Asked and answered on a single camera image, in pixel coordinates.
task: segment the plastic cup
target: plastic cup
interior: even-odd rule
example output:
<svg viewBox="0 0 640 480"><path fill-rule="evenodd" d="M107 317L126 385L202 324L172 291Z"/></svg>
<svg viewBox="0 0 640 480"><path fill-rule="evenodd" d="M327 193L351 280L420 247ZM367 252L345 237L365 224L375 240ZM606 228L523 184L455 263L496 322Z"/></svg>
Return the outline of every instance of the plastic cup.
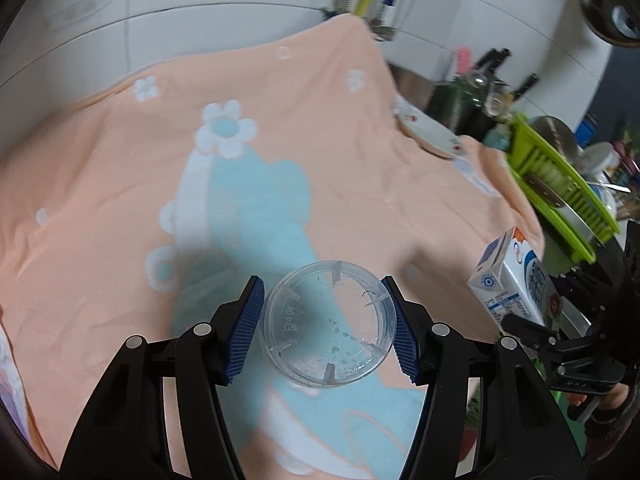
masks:
<svg viewBox="0 0 640 480"><path fill-rule="evenodd" d="M370 374L396 335L396 309L368 270L329 260L288 274L260 320L263 349L286 376L313 388Z"/></svg>

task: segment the silver screw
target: silver screw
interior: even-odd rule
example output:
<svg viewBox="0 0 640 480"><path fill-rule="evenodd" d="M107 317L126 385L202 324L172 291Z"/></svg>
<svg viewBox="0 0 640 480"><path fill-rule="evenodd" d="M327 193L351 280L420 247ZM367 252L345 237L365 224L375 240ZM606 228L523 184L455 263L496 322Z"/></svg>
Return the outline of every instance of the silver screw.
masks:
<svg viewBox="0 0 640 480"><path fill-rule="evenodd" d="M127 348L130 348L132 350L134 348L138 348L140 345L142 345L142 338L139 335L132 335L126 340L125 345L127 346Z"/></svg>
<svg viewBox="0 0 640 480"><path fill-rule="evenodd" d="M435 335L439 335L439 336L442 336L442 337L444 337L446 335L449 335L449 332L451 332L449 327L447 325L445 325L444 323L436 323L435 325L433 325L431 327L431 331Z"/></svg>
<svg viewBox="0 0 640 480"><path fill-rule="evenodd" d="M193 327L193 333L195 335L207 335L211 332L211 325L209 323L198 323Z"/></svg>
<svg viewBox="0 0 640 480"><path fill-rule="evenodd" d="M513 337L503 337L500 344L507 350L515 350L518 347L518 343Z"/></svg>

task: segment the blue logo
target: blue logo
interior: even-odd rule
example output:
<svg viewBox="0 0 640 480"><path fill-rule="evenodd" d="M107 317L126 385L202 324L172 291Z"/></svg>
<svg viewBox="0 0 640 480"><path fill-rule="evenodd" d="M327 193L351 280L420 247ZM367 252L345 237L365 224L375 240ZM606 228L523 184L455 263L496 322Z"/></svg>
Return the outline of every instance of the blue logo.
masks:
<svg viewBox="0 0 640 480"><path fill-rule="evenodd" d="M480 280L480 283L482 283L484 288L488 288L489 290L495 288L495 278L490 274L485 274Z"/></svg>

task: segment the white carton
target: white carton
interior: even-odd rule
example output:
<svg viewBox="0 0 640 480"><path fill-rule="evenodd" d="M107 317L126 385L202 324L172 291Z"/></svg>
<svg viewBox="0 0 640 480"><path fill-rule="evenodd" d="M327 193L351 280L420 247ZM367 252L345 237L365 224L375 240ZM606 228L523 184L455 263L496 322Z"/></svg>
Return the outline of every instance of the white carton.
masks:
<svg viewBox="0 0 640 480"><path fill-rule="evenodd" d="M512 313L554 328L562 311L560 295L517 227L487 246L467 284L498 326Z"/></svg>

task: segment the lime green basket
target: lime green basket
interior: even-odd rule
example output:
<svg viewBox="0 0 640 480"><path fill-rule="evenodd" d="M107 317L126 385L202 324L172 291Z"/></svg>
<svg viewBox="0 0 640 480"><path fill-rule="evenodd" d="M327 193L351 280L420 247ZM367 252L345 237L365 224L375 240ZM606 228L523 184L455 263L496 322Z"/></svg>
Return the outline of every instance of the lime green basket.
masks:
<svg viewBox="0 0 640 480"><path fill-rule="evenodd" d="M553 206L531 189L524 182L524 177L533 173L542 179L584 220L595 236L594 241L604 244L611 240L620 232L618 223L577 171L522 117L516 117L511 131L508 162L518 185L533 207L571 247L572 262L579 264L586 260L592 264L596 261L596 254L590 241L577 233Z"/></svg>

